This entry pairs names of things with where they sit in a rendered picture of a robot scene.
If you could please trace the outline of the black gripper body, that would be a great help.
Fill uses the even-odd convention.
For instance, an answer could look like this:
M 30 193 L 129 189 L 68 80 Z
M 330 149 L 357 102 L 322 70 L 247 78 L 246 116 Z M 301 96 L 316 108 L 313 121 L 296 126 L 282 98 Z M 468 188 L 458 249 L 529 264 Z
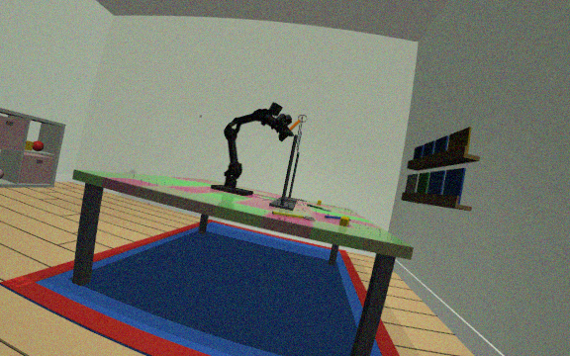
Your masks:
M 270 121 L 270 126 L 272 129 L 276 129 L 277 132 L 279 132 L 279 140 L 283 141 L 288 135 L 283 135 L 281 136 L 281 131 L 280 128 L 285 124 L 284 122 L 282 122 L 282 120 L 286 120 L 286 116 L 284 114 L 279 115 L 276 119 L 272 119 Z

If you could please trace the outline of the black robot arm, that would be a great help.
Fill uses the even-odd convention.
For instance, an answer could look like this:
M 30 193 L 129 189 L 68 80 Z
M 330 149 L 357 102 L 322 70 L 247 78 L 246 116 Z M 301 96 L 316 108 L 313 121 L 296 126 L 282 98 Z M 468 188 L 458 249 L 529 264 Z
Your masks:
M 225 138 L 229 143 L 231 163 L 229 165 L 229 169 L 225 172 L 225 176 L 227 176 L 224 185 L 225 187 L 235 188 L 237 184 L 237 179 L 242 171 L 241 163 L 238 163 L 237 150 L 236 150 L 236 144 L 237 144 L 236 139 L 240 131 L 240 126 L 251 122 L 261 122 L 262 126 L 269 125 L 270 121 L 274 119 L 275 116 L 277 117 L 279 115 L 282 108 L 283 107 L 281 107 L 277 103 L 272 102 L 269 110 L 267 109 L 255 110 L 250 115 L 234 118 L 234 120 L 226 126 L 226 128 L 224 129 L 224 134 Z M 274 117 L 272 117 L 272 115 Z M 235 125 L 237 125 L 237 128 L 232 129 L 232 127 Z

